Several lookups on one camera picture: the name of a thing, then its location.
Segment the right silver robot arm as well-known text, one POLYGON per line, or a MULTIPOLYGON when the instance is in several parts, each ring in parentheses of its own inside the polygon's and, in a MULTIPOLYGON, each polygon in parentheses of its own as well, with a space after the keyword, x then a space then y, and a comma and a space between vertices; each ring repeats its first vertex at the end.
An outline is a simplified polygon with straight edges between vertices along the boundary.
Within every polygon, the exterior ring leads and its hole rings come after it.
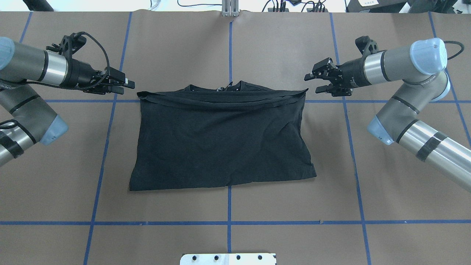
POLYGON ((336 65, 332 58, 313 65, 305 81, 328 85, 316 93, 351 96, 356 88, 401 80, 403 84, 375 115, 367 131, 386 145, 396 142, 466 191, 471 187, 470 150, 418 118, 429 103, 445 97, 451 81, 445 72, 447 52, 439 38, 418 40, 392 50, 379 50, 369 36, 355 40, 361 57, 336 65))

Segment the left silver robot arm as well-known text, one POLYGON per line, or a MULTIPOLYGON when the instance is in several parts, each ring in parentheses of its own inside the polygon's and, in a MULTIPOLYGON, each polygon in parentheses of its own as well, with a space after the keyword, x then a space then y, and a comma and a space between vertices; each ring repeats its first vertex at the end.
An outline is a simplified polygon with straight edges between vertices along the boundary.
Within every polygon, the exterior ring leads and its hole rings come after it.
POLYGON ((45 50, 1 37, 1 106, 11 118, 1 122, 0 164, 18 158, 37 143, 49 145, 68 131, 62 117, 32 88, 33 84, 105 95, 124 94, 135 83, 109 63, 95 70, 73 55, 87 42, 95 40, 87 32, 65 35, 60 44, 45 50))

